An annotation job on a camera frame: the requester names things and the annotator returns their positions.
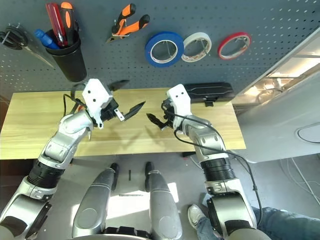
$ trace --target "tape roll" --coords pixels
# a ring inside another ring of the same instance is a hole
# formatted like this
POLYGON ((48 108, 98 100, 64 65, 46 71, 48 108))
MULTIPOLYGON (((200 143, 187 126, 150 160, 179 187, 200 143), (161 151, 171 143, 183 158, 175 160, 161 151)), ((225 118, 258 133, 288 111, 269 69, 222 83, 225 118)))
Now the tape roll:
POLYGON ((210 52, 212 47, 212 42, 208 34, 204 32, 196 32, 188 36, 183 41, 184 49, 186 49, 186 47, 194 41, 206 41, 207 44, 205 45, 204 49, 201 52, 199 52, 197 55, 187 56, 185 54, 182 54, 181 56, 182 60, 187 63, 193 63, 203 59, 210 52))
POLYGON ((223 60, 232 60, 235 59, 237 57, 239 57, 241 54, 243 54, 248 47, 250 46, 252 40, 251 40, 251 36, 246 33, 246 32, 236 32, 234 34, 231 34, 230 36, 227 36, 219 45, 218 47, 218 55, 221 59, 223 60), (235 53, 230 54, 230 55, 223 55, 222 54, 222 50, 223 48, 230 43, 233 40, 237 40, 237 39, 242 39, 244 41, 244 45, 235 53))
POLYGON ((179 34, 171 31, 162 31, 149 39, 144 48, 144 55, 146 60, 152 66, 164 68, 169 67, 178 62, 182 54, 184 53, 184 50, 184 40, 179 34), (172 54, 172 56, 165 60, 155 58, 155 56, 153 56, 152 54, 155 45, 165 41, 170 42, 175 46, 174 54, 172 54))

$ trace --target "blue tape roll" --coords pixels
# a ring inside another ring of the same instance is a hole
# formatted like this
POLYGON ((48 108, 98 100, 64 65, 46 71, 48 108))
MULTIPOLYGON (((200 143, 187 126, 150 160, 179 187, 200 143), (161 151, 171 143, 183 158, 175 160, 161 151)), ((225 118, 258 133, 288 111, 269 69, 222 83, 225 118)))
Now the blue tape roll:
POLYGON ((184 51, 185 51, 184 40, 179 34, 171 31, 162 31, 149 39, 149 41, 146 43, 144 48, 144 55, 146 60, 152 66, 155 66, 158 68, 164 68, 164 67, 169 67, 175 64, 176 62, 178 62, 182 54, 184 54, 184 51), (152 56, 151 54, 152 49, 156 44, 163 41, 172 42, 176 47, 176 51, 172 57, 166 60, 158 60, 152 56))

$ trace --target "person's leg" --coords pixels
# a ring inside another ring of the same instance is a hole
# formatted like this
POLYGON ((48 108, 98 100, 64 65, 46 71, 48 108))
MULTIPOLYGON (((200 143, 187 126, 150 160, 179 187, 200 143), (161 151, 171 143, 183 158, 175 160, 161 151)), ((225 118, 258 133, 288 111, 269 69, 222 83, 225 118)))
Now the person's leg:
POLYGON ((113 163, 102 171, 86 191, 75 214, 72 237, 101 234, 105 229, 111 190, 115 190, 119 166, 113 163))
MULTIPOLYGON (((253 207, 256 219, 260 217, 258 208, 253 207)), ((262 221, 258 229, 272 240, 315 240, 320 239, 320 219, 272 207, 262 209, 262 221)))
POLYGON ((147 162, 145 176, 145 190, 150 192, 152 239, 182 239, 183 231, 177 205, 164 177, 158 170, 154 170, 152 162, 147 162))
POLYGON ((196 229, 199 240, 219 240, 221 237, 215 235, 209 218, 207 218, 201 209, 193 204, 188 208, 188 219, 191 226, 196 229))

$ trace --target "shoe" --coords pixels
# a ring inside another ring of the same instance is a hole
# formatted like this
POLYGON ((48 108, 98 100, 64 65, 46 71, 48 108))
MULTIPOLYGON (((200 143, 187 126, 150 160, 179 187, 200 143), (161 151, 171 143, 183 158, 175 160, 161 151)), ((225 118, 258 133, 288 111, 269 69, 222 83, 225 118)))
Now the shoe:
POLYGON ((197 205, 192 204, 188 208, 188 219, 189 219, 189 222, 190 222, 191 226, 194 229, 197 229, 197 225, 199 223, 199 220, 202 219, 202 218, 205 218, 205 217, 206 216, 201 211, 200 207, 198 207, 197 205))
POLYGON ((145 169, 144 169, 144 174, 145 174, 144 188, 145 188, 145 191, 147 193, 150 192, 150 187, 149 187, 149 177, 150 176, 149 176, 149 172, 152 171, 152 170, 155 170, 155 166, 151 161, 148 161, 145 164, 145 169))
POLYGON ((111 191, 114 191, 117 188, 117 181, 118 181, 120 167, 117 163, 114 162, 111 164, 110 168, 115 171, 114 176, 113 176, 113 183, 111 186, 111 191))
POLYGON ((152 161, 148 161, 145 164, 145 169, 144 169, 145 176, 148 176, 149 172, 152 171, 152 170, 155 170, 155 166, 154 166, 152 161))

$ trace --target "black case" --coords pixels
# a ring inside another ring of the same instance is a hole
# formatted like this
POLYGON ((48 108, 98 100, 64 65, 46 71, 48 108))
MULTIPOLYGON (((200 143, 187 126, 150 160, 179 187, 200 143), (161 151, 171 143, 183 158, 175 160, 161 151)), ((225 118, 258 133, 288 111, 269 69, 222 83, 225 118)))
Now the black case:
POLYGON ((214 102, 231 101, 236 96, 227 82, 192 83, 184 84, 184 87, 191 103, 205 103, 206 107, 213 106, 214 102))

